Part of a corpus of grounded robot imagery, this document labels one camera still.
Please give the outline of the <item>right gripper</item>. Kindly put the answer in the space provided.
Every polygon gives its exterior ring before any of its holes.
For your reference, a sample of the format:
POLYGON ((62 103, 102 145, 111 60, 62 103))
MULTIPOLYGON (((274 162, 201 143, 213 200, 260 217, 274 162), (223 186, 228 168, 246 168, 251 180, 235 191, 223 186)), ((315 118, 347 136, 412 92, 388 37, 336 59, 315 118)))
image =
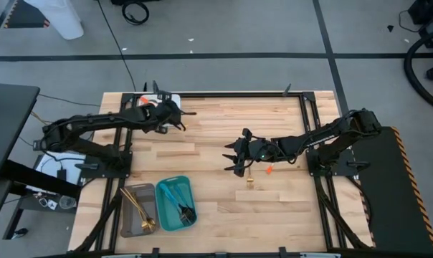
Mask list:
POLYGON ((233 171, 234 175, 238 177, 244 176, 245 168, 250 167, 254 162, 280 162, 284 158, 284 154, 280 147, 265 138, 258 138, 252 140, 252 132, 248 128, 242 130, 242 137, 235 140, 233 143, 225 145, 225 148, 240 150, 247 146, 247 155, 245 153, 236 154, 235 156, 223 154, 233 162, 230 167, 224 168, 225 171, 233 171))

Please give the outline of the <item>white bagged trash bin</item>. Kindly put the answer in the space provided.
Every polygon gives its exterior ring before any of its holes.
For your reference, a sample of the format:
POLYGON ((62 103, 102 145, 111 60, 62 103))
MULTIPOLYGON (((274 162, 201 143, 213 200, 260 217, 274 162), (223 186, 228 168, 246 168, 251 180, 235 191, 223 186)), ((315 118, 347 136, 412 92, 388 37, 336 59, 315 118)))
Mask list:
POLYGON ((24 0, 37 8, 60 36, 73 40, 84 35, 82 20, 70 0, 24 0))

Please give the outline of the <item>black caster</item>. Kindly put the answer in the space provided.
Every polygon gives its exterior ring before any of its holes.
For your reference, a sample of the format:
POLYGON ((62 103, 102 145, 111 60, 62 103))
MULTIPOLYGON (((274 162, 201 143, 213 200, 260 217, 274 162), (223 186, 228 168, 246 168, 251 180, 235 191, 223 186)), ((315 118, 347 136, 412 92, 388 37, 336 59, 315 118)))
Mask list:
POLYGON ((21 238, 21 237, 25 236, 28 232, 29 232, 29 230, 26 228, 18 229, 18 230, 13 232, 10 240, 21 238))

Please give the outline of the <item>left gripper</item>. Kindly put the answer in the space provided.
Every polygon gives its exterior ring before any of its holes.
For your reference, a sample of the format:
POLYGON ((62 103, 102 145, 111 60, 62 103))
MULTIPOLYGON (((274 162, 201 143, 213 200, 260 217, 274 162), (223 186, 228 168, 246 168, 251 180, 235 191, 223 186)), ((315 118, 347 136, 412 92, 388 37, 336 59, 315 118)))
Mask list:
POLYGON ((155 133, 167 133, 170 127, 186 131, 186 126, 181 121, 182 116, 197 115, 195 112, 184 112, 181 109, 181 96, 170 92, 144 95, 144 104, 152 108, 149 114, 153 119, 155 133))

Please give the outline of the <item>yellow-striped black floor mat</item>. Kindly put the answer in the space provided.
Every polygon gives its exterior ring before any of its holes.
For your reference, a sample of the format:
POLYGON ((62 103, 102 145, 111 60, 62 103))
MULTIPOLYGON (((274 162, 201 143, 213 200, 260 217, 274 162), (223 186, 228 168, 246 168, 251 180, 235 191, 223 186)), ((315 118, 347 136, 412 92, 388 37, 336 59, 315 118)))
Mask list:
POLYGON ((373 242, 384 251, 433 254, 433 227, 409 164, 399 131, 353 145, 357 161, 370 166, 359 174, 371 206, 373 242))

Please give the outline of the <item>black aluminium table frame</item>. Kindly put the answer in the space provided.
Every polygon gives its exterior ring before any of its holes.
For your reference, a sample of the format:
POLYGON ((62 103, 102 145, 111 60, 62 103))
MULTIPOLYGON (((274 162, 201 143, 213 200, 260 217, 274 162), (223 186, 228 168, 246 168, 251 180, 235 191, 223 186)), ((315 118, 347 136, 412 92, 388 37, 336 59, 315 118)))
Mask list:
POLYGON ((307 161, 278 163, 267 175, 267 164, 251 167, 254 188, 224 168, 231 161, 224 146, 244 128, 256 136, 274 138, 300 135, 317 122, 329 123, 339 112, 331 91, 193 92, 181 96, 186 131, 170 129, 165 135, 132 135, 132 171, 127 185, 158 183, 186 176, 191 182, 198 219, 179 231, 159 229, 148 236, 123 238, 122 216, 112 215, 102 236, 103 248, 119 254, 192 254, 233 257, 288 252, 321 252, 326 248, 315 182, 307 161))

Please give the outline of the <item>white plastic bin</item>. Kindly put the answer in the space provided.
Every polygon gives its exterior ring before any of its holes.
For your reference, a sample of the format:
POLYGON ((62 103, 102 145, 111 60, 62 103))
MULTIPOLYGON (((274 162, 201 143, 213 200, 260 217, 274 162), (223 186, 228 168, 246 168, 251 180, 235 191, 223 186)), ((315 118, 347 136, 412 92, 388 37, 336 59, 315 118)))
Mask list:
POLYGON ((181 97, 177 94, 156 93, 141 95, 148 98, 148 104, 153 106, 153 114, 161 119, 160 126, 170 128, 181 122, 181 97))

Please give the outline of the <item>black equipment case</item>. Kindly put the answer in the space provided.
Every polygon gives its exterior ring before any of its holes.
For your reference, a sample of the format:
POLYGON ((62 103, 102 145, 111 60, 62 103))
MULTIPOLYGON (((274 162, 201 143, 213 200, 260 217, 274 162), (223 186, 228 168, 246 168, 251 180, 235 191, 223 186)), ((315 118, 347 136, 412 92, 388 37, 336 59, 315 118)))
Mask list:
POLYGON ((421 25, 417 33, 424 40, 424 46, 433 49, 433 0, 414 0, 408 14, 414 24, 421 25))

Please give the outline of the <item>white paper sheet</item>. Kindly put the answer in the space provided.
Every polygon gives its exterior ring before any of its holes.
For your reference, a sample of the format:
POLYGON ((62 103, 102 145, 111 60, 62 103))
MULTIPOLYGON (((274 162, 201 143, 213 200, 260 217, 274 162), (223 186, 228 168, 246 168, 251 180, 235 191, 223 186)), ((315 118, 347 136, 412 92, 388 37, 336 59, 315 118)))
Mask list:
POLYGON ((81 154, 48 152, 41 156, 34 169, 55 178, 58 178, 58 171, 65 170, 66 181, 79 185, 81 170, 76 165, 84 160, 85 155, 81 154))

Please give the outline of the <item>clear plastic cup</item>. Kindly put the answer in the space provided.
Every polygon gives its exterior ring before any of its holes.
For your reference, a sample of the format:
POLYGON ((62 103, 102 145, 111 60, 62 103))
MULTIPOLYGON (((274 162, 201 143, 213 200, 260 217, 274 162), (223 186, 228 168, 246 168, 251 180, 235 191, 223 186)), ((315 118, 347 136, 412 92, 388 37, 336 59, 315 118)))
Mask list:
POLYGON ((77 201, 69 196, 60 196, 59 207, 61 209, 73 209, 77 207, 77 201))

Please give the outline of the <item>black desk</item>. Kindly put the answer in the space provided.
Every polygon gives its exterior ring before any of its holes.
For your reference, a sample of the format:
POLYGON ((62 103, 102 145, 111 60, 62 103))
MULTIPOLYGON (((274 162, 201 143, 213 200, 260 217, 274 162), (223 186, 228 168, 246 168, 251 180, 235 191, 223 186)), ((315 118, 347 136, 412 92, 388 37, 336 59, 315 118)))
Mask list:
POLYGON ((0 84, 0 170, 34 107, 36 86, 0 84))

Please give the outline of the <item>black support beam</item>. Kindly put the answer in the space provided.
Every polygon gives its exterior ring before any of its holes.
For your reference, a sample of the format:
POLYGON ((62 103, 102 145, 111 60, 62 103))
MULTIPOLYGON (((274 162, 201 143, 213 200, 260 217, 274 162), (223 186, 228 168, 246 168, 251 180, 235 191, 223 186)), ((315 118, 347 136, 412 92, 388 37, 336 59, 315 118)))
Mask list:
POLYGON ((77 198, 81 192, 81 187, 78 185, 10 160, 5 161, 1 167, 0 177, 72 198, 77 198))

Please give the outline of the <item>orange-striped black floor mat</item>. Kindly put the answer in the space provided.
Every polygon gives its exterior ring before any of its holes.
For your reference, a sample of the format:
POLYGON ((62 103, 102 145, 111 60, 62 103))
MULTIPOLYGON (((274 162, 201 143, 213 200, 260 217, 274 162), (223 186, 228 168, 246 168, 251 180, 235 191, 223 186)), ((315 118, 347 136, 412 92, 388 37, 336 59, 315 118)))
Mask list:
POLYGON ((47 28, 50 22, 40 10, 24 0, 14 0, 5 18, 5 29, 47 28))

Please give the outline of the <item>grey translucent plastic bin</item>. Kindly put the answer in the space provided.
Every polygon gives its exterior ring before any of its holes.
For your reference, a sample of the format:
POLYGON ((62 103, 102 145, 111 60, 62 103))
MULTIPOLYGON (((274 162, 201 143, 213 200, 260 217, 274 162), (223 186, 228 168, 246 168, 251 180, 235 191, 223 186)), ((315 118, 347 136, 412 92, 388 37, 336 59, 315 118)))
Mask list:
POLYGON ((141 220, 136 208, 121 192, 123 197, 123 225, 120 230, 120 235, 123 238, 133 238, 153 234, 158 231, 160 229, 160 222, 158 220, 154 185, 152 183, 143 183, 133 186, 126 186, 125 188, 137 198, 147 215, 154 219, 156 223, 156 230, 154 232, 150 232, 148 230, 142 229, 141 220))

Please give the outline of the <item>teal plastic bin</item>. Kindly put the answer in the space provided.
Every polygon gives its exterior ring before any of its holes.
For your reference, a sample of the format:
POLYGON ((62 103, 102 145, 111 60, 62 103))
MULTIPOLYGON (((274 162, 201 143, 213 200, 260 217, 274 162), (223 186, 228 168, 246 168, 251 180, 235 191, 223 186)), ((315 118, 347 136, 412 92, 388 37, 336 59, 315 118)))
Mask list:
POLYGON ((173 186, 178 184, 188 205, 195 209, 198 219, 196 204, 194 202, 194 194, 189 178, 186 176, 175 176, 172 178, 165 178, 156 184, 157 212, 162 228, 166 231, 179 231, 189 228, 190 226, 184 226, 180 222, 177 209, 166 198, 164 192, 159 188, 161 183, 166 184, 175 196, 178 196, 178 194, 174 191, 173 186))

